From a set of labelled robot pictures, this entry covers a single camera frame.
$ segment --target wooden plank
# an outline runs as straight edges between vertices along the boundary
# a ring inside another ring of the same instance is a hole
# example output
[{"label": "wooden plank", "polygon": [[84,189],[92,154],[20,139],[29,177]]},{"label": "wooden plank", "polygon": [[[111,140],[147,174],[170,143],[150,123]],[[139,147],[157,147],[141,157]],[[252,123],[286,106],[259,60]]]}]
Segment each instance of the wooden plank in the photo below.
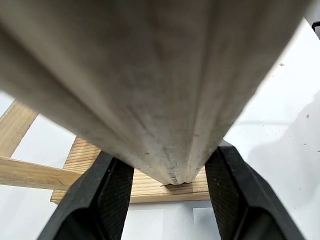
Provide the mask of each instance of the wooden plank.
[{"label": "wooden plank", "polygon": [[[64,170],[83,174],[95,161],[100,148],[76,137],[63,166]],[[50,201],[59,204],[66,191],[54,190]],[[139,170],[134,170],[131,203],[209,200],[205,168],[192,183],[163,185]]]},{"label": "wooden plank", "polygon": [[11,157],[38,113],[13,101],[0,118],[0,156]]},{"label": "wooden plank", "polygon": [[78,172],[0,156],[1,185],[68,190],[80,176]]},{"label": "wooden plank", "polygon": [[163,184],[190,183],[309,2],[1,1],[0,85]]}]

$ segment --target white background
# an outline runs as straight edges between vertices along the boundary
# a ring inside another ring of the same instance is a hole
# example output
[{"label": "white background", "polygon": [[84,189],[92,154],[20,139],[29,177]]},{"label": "white background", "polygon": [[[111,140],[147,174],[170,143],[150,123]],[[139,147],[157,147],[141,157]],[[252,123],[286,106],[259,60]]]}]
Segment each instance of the white background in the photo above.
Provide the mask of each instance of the white background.
[{"label": "white background", "polygon": [[[308,240],[320,239],[319,56],[320,41],[303,20],[224,138],[270,183]],[[0,93],[0,115],[12,101]],[[12,158],[61,168],[74,139],[39,115]],[[0,239],[36,239],[56,208],[51,193],[0,185]],[[220,237],[210,202],[194,201],[132,204],[122,239]]]}]

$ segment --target wooden stick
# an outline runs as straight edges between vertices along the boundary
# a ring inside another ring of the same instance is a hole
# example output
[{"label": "wooden stick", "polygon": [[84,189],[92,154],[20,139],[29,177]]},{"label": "wooden stick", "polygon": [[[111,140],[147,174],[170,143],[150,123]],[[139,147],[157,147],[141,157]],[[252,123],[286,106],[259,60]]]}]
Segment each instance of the wooden stick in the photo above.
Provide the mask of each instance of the wooden stick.
[{"label": "wooden stick", "polygon": [[68,190],[78,172],[0,156],[0,184],[36,189]]},{"label": "wooden stick", "polygon": [[10,158],[38,113],[13,101],[0,118],[0,156]]}]

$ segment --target worn surface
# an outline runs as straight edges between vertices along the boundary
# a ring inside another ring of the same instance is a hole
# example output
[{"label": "worn surface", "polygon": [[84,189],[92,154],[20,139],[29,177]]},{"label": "worn surface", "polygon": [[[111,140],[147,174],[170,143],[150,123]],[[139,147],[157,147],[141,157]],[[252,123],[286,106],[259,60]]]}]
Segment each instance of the worn surface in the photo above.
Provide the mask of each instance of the worn surface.
[{"label": "worn surface", "polygon": [[0,85],[161,183],[189,183],[309,2],[2,1]]}]

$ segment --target black clamp jaw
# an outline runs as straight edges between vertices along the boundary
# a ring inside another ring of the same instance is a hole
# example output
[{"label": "black clamp jaw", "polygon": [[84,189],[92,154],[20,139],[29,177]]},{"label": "black clamp jaw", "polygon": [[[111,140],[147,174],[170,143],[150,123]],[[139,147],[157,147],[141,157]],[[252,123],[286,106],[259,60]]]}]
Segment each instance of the black clamp jaw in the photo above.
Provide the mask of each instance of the black clamp jaw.
[{"label": "black clamp jaw", "polygon": [[[222,141],[205,164],[222,240],[303,240],[269,184]],[[68,190],[38,240],[120,240],[134,169],[101,152]]]}]

